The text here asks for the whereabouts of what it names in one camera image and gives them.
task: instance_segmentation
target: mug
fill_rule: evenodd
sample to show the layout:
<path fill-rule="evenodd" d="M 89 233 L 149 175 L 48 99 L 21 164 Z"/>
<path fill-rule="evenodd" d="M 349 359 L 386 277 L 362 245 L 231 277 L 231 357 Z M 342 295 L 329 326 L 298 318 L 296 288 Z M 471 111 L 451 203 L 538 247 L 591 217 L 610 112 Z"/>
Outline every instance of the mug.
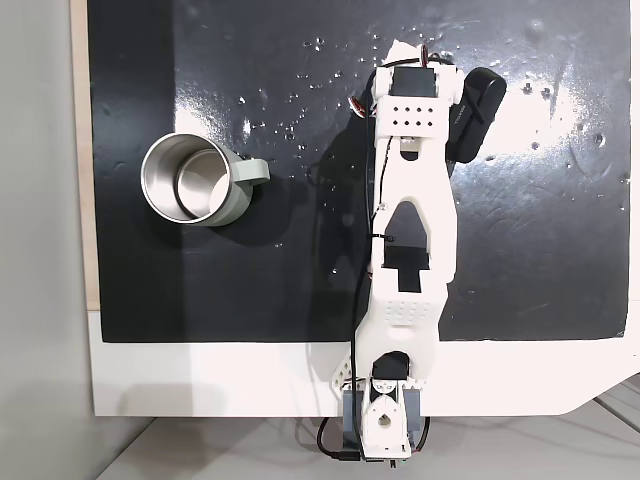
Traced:
<path fill-rule="evenodd" d="M 198 135 L 170 133 L 145 155 L 140 179 L 147 202 L 161 217 L 219 227 L 247 210 L 253 186 L 269 180 L 269 166 L 261 159 L 242 160 Z"/>

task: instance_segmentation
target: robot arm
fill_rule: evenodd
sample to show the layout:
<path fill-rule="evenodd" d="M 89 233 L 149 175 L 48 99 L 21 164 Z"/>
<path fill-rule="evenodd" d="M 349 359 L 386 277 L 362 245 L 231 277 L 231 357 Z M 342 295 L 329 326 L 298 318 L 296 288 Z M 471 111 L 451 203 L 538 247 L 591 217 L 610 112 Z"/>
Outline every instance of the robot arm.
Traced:
<path fill-rule="evenodd" d="M 395 42 L 387 62 L 422 61 L 415 66 L 378 67 L 372 87 L 377 115 L 371 294 L 356 332 L 356 398 L 361 415 L 355 422 L 354 392 L 347 382 L 350 354 L 332 378 L 334 392 L 343 398 L 345 432 L 361 428 L 356 438 L 365 459 L 411 456 L 412 432 L 420 428 L 420 389 L 436 358 L 438 322 L 447 301 L 447 284 L 456 270 L 457 216 L 445 150 L 451 107 L 460 104 L 465 80 L 454 65 L 428 61 L 425 52 L 424 47 Z M 471 103 L 476 111 L 475 101 Z M 429 269 L 420 271 L 418 292 L 402 291 L 398 270 L 385 267 L 385 231 L 404 201 L 416 207 L 428 239 Z M 374 368 L 389 355 L 400 363 L 398 368 Z"/>

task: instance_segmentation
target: white platform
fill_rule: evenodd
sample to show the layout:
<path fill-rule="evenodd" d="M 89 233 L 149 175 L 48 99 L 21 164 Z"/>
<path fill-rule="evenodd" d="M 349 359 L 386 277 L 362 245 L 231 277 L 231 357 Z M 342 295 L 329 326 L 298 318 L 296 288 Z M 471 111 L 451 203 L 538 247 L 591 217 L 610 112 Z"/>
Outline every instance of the white platform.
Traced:
<path fill-rule="evenodd" d="M 632 2 L 633 24 L 640 10 Z M 639 77 L 632 38 L 632 77 Z M 632 84 L 637 103 L 640 83 Z M 632 171 L 640 129 L 632 117 Z M 631 185 L 629 315 L 624 338 L 446 342 L 422 395 L 430 416 L 554 415 L 640 372 L 640 188 Z M 96 415 L 335 416 L 329 381 L 346 344 L 106 344 L 89 330 Z"/>

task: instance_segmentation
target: black mat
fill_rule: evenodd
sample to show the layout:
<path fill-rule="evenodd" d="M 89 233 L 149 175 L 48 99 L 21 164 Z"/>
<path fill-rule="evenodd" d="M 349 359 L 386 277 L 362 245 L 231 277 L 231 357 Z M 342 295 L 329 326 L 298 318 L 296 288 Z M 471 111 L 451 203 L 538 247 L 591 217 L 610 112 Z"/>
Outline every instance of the black mat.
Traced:
<path fill-rule="evenodd" d="M 394 38 L 510 84 L 452 177 L 442 340 L 623 335 L 628 1 L 89 0 L 89 27 L 105 341 L 348 339 L 365 141 L 346 98 Z M 147 206 L 142 158 L 174 122 L 270 161 L 238 222 L 181 228 Z M 394 218 L 398 245 L 424 244 L 413 215 Z"/>

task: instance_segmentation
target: green mug handle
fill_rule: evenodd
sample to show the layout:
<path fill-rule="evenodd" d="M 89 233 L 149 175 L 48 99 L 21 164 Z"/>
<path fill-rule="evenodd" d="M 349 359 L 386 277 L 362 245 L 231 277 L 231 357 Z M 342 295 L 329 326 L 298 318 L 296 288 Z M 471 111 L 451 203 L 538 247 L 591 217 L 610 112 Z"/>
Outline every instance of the green mug handle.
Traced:
<path fill-rule="evenodd" d="M 251 186 L 259 185 L 271 178 L 269 164 L 260 158 L 232 162 L 231 177 L 235 183 L 248 182 Z"/>

